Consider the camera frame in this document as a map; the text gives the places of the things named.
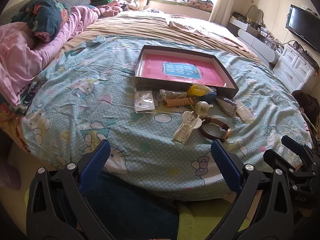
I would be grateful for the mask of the tan bedspread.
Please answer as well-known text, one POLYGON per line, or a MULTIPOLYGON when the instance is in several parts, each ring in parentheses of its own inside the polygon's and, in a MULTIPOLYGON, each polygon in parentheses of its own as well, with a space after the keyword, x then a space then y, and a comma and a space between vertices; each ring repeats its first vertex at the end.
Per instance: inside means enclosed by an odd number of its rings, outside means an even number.
POLYGON ((95 23, 89 25, 83 33, 65 43, 58 54, 71 50, 80 43, 94 39, 98 35, 116 35, 148 39, 156 38, 199 48, 217 49, 254 60, 258 63, 261 62, 259 57, 249 48, 249 51, 243 51, 240 48, 227 45, 218 40, 172 28, 166 23, 166 15, 144 11, 127 11, 114 17, 99 18, 95 23))

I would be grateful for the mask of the earring card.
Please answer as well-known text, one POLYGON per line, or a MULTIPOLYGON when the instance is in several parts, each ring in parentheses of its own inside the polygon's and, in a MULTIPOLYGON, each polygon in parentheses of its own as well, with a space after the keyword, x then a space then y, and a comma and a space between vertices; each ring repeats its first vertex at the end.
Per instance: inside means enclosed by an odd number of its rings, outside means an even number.
POLYGON ((153 93, 150 90, 136 91, 135 93, 135 111, 145 112, 155 109, 153 93))

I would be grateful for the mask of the pearl hair clip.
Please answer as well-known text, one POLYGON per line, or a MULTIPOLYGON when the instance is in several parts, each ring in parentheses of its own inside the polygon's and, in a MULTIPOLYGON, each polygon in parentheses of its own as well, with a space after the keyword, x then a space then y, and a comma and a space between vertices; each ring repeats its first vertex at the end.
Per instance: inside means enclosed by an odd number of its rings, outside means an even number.
POLYGON ((213 105, 209 104, 205 101, 198 101, 195 105, 194 112, 196 115, 198 115, 200 118, 206 118, 209 116, 209 110, 212 108, 213 105))

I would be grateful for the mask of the blue small box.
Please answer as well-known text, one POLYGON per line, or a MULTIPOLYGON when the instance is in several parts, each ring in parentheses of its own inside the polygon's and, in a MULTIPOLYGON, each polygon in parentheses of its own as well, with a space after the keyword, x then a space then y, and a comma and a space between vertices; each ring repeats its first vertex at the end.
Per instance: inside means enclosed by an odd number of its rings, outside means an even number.
POLYGON ((208 104, 213 104, 215 102, 216 96, 217 96, 216 92, 210 92, 204 96, 201 96, 200 101, 205 101, 208 104))

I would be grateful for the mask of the dark floral pillow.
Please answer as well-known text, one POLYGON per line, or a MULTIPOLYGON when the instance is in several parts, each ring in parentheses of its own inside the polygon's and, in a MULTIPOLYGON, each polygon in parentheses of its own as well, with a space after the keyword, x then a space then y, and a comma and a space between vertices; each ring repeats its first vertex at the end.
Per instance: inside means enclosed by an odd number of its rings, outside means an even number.
POLYGON ((9 23, 24 22, 37 38, 50 42, 71 15, 71 6, 56 0, 30 0, 19 12, 10 18, 9 23))

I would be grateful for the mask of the grey white dresser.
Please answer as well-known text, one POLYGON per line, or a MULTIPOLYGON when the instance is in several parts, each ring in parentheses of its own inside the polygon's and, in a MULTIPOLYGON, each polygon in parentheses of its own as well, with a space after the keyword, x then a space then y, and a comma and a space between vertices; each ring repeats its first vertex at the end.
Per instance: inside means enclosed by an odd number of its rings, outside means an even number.
POLYGON ((274 68, 279 55, 258 38, 259 31, 257 29, 232 17, 229 19, 227 29, 253 51, 265 65, 270 69, 274 68))

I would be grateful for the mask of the pink book with blue label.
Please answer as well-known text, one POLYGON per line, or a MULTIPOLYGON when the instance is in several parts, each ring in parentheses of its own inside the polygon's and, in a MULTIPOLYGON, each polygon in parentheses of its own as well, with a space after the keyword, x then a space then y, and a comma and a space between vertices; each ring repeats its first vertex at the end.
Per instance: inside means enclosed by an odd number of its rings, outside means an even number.
POLYGON ((226 82, 212 60, 146 54, 139 69, 141 77, 224 87, 226 82))

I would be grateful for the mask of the black flat television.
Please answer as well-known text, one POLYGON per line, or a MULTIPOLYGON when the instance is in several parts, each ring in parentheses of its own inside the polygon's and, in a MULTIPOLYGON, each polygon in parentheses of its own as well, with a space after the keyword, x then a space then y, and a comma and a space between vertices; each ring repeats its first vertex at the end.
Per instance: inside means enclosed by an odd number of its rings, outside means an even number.
POLYGON ((300 7, 290 5, 285 27, 312 49, 319 51, 320 20, 317 16, 300 7))

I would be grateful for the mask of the dark beads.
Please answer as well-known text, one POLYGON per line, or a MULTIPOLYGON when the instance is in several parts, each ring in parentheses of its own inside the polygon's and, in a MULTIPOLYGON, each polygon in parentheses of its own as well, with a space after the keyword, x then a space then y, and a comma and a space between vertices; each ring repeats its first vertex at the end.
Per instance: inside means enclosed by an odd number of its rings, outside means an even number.
POLYGON ((236 103, 223 96, 223 95, 218 95, 216 98, 215 98, 218 106, 222 109, 222 111, 227 114, 228 116, 230 116, 231 118, 233 118, 236 114, 236 110, 237 110, 237 105, 236 103))

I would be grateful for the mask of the yellow item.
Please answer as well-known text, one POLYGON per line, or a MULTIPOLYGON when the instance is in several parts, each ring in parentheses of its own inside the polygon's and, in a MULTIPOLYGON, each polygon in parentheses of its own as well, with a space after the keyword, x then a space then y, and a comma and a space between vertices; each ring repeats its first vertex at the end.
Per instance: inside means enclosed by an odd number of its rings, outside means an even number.
POLYGON ((193 84, 188 88, 187 96, 188 97, 201 97, 201 96, 205 96, 209 93, 213 93, 213 92, 215 92, 214 89, 209 88, 205 85, 193 84))

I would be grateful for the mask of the pink quilt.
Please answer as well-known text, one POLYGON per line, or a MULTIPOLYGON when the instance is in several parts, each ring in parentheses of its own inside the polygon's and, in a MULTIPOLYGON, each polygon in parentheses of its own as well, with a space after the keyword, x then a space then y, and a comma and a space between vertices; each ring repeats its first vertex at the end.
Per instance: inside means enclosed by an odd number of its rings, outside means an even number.
POLYGON ((48 43, 36 39, 26 23, 16 22, 1 26, 1 97, 11 107, 17 108, 20 97, 63 45, 82 33, 100 16, 96 7, 75 6, 69 20, 56 38, 48 43))

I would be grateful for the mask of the white narrow plastic packet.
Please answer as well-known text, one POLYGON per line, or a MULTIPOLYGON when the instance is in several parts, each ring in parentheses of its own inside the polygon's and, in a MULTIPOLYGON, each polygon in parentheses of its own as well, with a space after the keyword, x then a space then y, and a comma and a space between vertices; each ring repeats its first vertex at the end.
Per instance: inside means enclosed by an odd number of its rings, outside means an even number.
POLYGON ((251 110, 247 108, 240 100, 236 100, 236 113, 240 116, 241 120, 249 124, 254 120, 254 115, 251 110))

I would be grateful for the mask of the dark shallow cardboard box tray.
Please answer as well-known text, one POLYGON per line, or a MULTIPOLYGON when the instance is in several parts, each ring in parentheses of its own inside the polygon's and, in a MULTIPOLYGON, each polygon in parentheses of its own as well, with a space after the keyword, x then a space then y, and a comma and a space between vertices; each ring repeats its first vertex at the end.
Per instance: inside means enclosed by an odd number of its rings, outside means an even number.
POLYGON ((215 88, 230 99, 239 91, 235 81, 214 55, 192 50, 144 45, 135 66, 138 90, 187 91, 192 85, 215 88))

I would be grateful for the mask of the clothes on window sill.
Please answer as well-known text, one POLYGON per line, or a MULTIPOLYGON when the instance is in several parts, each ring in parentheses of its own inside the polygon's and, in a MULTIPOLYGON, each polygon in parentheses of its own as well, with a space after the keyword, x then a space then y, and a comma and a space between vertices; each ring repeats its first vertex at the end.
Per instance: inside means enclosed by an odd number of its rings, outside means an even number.
POLYGON ((211 0, 147 0, 146 4, 149 5, 151 1, 168 3, 173 5, 181 4, 207 12, 211 12, 213 9, 213 3, 211 0))

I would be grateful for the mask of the cream curtain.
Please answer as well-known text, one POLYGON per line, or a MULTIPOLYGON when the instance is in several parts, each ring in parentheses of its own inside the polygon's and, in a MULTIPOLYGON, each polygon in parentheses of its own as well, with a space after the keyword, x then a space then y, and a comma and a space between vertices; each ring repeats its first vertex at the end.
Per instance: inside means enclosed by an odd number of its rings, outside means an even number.
POLYGON ((209 22, 226 26, 233 7, 234 0, 213 0, 213 9, 209 22))

